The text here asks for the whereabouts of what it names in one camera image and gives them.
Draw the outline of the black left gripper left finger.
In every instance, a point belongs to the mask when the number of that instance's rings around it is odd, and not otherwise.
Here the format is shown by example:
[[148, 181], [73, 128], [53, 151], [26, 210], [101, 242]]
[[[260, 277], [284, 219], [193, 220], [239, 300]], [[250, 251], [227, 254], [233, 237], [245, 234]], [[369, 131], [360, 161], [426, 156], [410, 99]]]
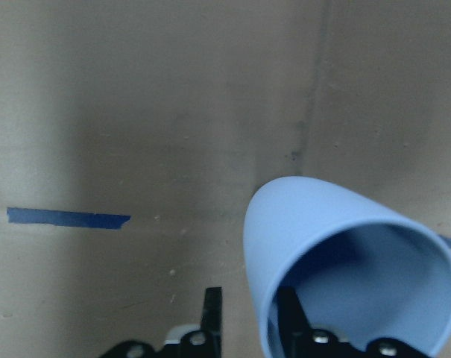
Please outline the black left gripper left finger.
[[201, 330], [206, 336], [206, 345], [210, 347], [211, 357], [221, 357], [222, 336], [222, 288], [208, 287], [204, 294], [201, 316]]

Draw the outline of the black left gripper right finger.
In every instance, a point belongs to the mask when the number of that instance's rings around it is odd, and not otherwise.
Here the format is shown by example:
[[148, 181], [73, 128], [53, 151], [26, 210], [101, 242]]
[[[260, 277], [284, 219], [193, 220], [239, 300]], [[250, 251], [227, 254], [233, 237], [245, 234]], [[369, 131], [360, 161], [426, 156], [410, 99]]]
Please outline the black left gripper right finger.
[[316, 357], [312, 328], [294, 288], [281, 286], [278, 289], [277, 308], [279, 336], [285, 357]]

